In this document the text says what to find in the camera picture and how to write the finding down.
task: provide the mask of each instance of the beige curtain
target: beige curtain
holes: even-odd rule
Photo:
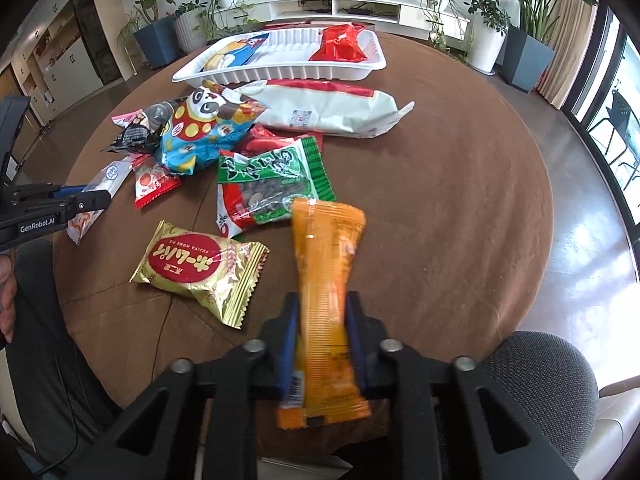
[[[548,41],[556,55],[542,76],[538,91],[560,109],[587,51],[597,7],[590,7],[581,0],[558,0],[556,9],[560,19]]]

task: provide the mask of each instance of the small red candy package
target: small red candy package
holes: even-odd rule
[[[136,173],[136,209],[181,184],[180,177],[169,173],[153,155],[141,155],[131,165]]]
[[[322,30],[320,49],[309,61],[366,61],[367,56],[358,45],[358,33],[363,25],[345,23]]]
[[[254,124],[233,151],[244,156],[252,157],[284,148],[302,137],[313,136],[316,138],[318,151],[322,152],[322,134],[307,132],[305,135],[297,137],[288,137],[286,136],[287,134],[283,135],[284,136],[276,135],[261,124]]]

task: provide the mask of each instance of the round table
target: round table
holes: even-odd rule
[[[339,201],[364,211],[367,226],[351,271],[368,316],[422,354],[485,358],[531,306],[548,258],[553,209],[538,147],[517,113],[482,76],[436,50],[380,34],[388,66],[361,86],[414,110],[375,139],[324,138],[322,158]],[[190,92],[172,75],[194,55],[155,74],[114,110],[121,114]],[[101,153],[118,133],[100,124],[73,166],[83,184],[122,156]],[[217,166],[141,210],[129,177],[76,246],[54,238],[54,272],[70,334],[116,402],[127,406],[173,359],[219,358],[257,335],[298,288],[288,222],[249,231],[270,248],[240,330],[195,300],[129,283],[161,219],[218,234]],[[258,408],[266,454],[327,453],[385,433],[371,420],[283,431],[272,404]]]

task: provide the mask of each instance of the screw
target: screw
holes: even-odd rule
[[[193,370],[193,363],[188,359],[176,359],[171,363],[171,370],[177,374],[186,374]]]
[[[384,339],[380,341],[380,348],[385,352],[397,352],[402,350],[402,343],[398,339]]]
[[[264,341],[261,341],[260,339],[249,339],[249,341],[244,343],[242,347],[247,352],[251,352],[252,354],[255,354],[257,352],[264,351],[264,349],[267,348],[267,345],[265,345]]]
[[[476,362],[471,357],[458,357],[455,361],[453,361],[454,366],[463,372],[470,372],[474,368],[476,368]]]

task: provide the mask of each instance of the human hand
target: human hand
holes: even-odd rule
[[[15,293],[18,283],[14,274],[15,250],[9,254],[0,254],[0,332],[8,343],[14,339]]]

